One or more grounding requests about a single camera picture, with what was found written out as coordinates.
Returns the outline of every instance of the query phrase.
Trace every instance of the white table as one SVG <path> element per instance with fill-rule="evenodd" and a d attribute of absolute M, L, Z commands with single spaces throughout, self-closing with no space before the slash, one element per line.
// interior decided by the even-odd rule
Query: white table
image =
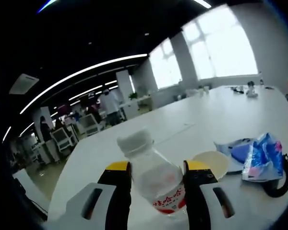
<path fill-rule="evenodd" d="M 288 154 L 288 103 L 279 90 L 256 87 L 259 97 L 247 98 L 220 87 L 201 97 L 196 95 L 129 120 L 81 140 L 64 167 L 53 193 L 48 218 L 57 219 L 65 212 L 66 202 L 88 183 L 97 182 L 113 161 L 126 160 L 116 144 L 142 126 L 151 132 L 156 148 L 170 161 L 182 166 L 203 151 L 215 150 L 218 143 L 274 134 Z M 243 197 L 246 216 L 241 229 L 262 229 L 276 220 L 288 205 L 288 192 L 280 198 L 268 197 L 255 183 L 241 181 L 240 175 L 227 175 L 221 183 Z M 132 189 L 128 229 L 176 229 L 166 226 L 162 214 Z"/>

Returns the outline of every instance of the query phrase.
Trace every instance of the black cable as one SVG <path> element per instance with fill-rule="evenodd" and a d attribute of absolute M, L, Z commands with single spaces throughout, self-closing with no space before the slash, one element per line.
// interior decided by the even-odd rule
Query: black cable
<path fill-rule="evenodd" d="M 30 198 L 28 198 L 33 204 L 37 205 L 41 210 L 43 210 L 44 212 L 46 212 L 48 214 L 48 212 L 46 210 L 44 210 L 37 202 L 35 202 L 34 200 L 31 200 Z"/>
<path fill-rule="evenodd" d="M 268 181 L 261 183 L 265 193 L 267 193 L 268 196 L 277 198 L 281 197 L 288 191 L 288 155 L 283 155 L 283 168 L 284 172 L 286 174 L 286 180 L 284 185 L 281 188 L 277 188 L 277 184 L 274 181 Z"/>

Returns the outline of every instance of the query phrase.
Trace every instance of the bottle cap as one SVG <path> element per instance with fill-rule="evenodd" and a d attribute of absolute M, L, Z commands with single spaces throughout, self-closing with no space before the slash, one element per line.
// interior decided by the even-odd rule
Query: bottle cap
<path fill-rule="evenodd" d="M 125 138 L 118 137 L 117 144 L 125 157 L 130 157 L 136 152 L 150 148 L 153 144 L 153 140 L 147 128 L 144 127 Z"/>

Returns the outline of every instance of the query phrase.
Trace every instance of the floor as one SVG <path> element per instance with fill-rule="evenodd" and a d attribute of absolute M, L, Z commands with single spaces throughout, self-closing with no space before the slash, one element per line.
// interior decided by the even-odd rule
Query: floor
<path fill-rule="evenodd" d="M 140 107 L 140 114 L 145 114 L 149 112 L 147 106 Z M 78 135 L 79 141 L 85 138 L 86 135 Z M 51 200 L 53 191 L 56 187 L 59 176 L 66 164 L 68 157 L 63 159 L 59 164 L 51 163 L 48 164 L 42 170 L 31 170 L 30 167 L 27 167 L 27 173 L 31 177 L 35 185 L 40 189 L 40 191 L 46 196 L 47 199 Z"/>

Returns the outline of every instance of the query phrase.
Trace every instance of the ceiling light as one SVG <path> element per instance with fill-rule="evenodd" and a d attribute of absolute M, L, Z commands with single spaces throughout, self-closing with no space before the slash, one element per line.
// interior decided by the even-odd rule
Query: ceiling light
<path fill-rule="evenodd" d="M 110 82 L 106 83 L 105 85 L 110 85 L 110 84 L 116 83 L 116 82 L 117 82 L 117 80 L 113 80 L 113 81 L 110 81 Z"/>
<path fill-rule="evenodd" d="M 99 64 L 96 64 L 96 65 L 93 65 L 93 66 L 90 66 L 88 68 L 85 68 L 81 71 L 78 71 L 76 73 L 73 73 L 72 75 L 69 75 L 68 77 L 66 78 L 63 78 L 62 80 L 54 83 L 53 85 L 51 85 L 50 87 L 48 87 L 47 89 L 45 89 L 43 92 L 41 92 L 38 96 L 36 96 L 32 101 L 30 101 L 29 104 L 27 104 L 23 109 L 22 111 L 20 112 L 20 114 L 23 114 L 24 111 L 29 108 L 30 105 L 32 105 L 38 98 L 40 98 L 41 96 L 43 96 L 45 93 L 47 93 L 49 90 L 53 89 L 54 87 L 60 85 L 61 83 L 65 82 L 66 80 L 70 79 L 70 78 L 73 78 L 74 76 L 77 76 L 81 73 L 84 73 L 88 70 L 91 70 L 91 69 L 95 69 L 97 67 L 100 67 L 100 66 L 104 66 L 104 65 L 107 65 L 107 64 L 110 64 L 110 63 L 113 63 L 113 62 L 117 62 L 117 61 L 123 61 L 123 60 L 128 60 L 128 59 L 132 59 L 132 58 L 142 58 L 142 57 L 146 57 L 147 54 L 138 54 L 138 55 L 132 55 L 132 56 L 127 56 L 127 57 L 120 57 L 120 58 L 117 58 L 117 59 L 113 59 L 113 60 L 110 60 L 110 61 L 105 61 L 105 62 L 101 62 Z"/>
<path fill-rule="evenodd" d="M 78 101 L 76 101 L 76 102 L 74 102 L 74 103 L 71 103 L 71 106 L 73 106 L 74 104 L 77 104 L 77 103 L 79 103 L 80 102 L 80 100 L 78 100 Z"/>
<path fill-rule="evenodd" d="M 8 128 L 8 130 L 6 131 L 6 133 L 5 133 L 4 137 L 3 137 L 2 143 L 4 142 L 6 136 L 8 135 L 8 133 L 9 133 L 9 131 L 10 131 L 10 129 L 11 129 L 11 126 L 10 126 L 10 127 Z"/>
<path fill-rule="evenodd" d="M 22 136 L 22 134 L 24 134 L 25 131 L 28 130 L 29 127 L 31 127 L 34 124 L 34 122 L 32 122 L 27 128 L 24 129 L 24 131 L 22 131 L 22 133 L 19 135 L 19 137 Z"/>
<path fill-rule="evenodd" d="M 118 87 L 118 85 L 113 86 L 113 87 L 110 87 L 109 90 L 115 89 L 115 88 L 117 88 L 117 87 Z"/>
<path fill-rule="evenodd" d="M 52 3 L 54 3 L 55 1 L 57 1 L 57 0 L 49 0 L 42 8 L 40 8 L 40 9 L 38 10 L 37 13 L 41 12 L 43 9 L 45 9 L 47 6 L 50 6 L 50 5 L 51 5 Z"/>
<path fill-rule="evenodd" d="M 57 115 L 58 114 L 58 112 L 55 112 L 53 115 L 51 115 L 51 117 L 53 117 L 53 116 L 55 116 L 55 115 Z"/>
<path fill-rule="evenodd" d="M 70 99 L 68 99 L 69 101 L 71 101 L 72 99 L 75 99 L 76 97 L 80 97 L 81 95 L 83 95 L 83 94 L 86 94 L 86 93 L 88 93 L 88 92 L 90 92 L 90 91 L 93 91 L 93 90 L 95 90 L 95 89 L 99 89 L 99 88 L 101 88 L 102 87 L 102 85 L 98 85 L 97 87 L 94 87 L 94 88 L 92 88 L 92 89 L 90 89 L 90 90 L 87 90 L 87 91 L 85 91 L 85 92 L 82 92 L 82 93 L 80 93 L 80 94 L 78 94 L 78 95 L 76 95 L 76 96 L 74 96 L 74 97 L 72 97 L 72 98 L 70 98 Z"/>
<path fill-rule="evenodd" d="M 211 8 L 211 5 L 207 2 L 205 2 L 204 0 L 193 0 L 193 1 L 197 2 L 198 4 L 204 6 L 207 9 Z"/>

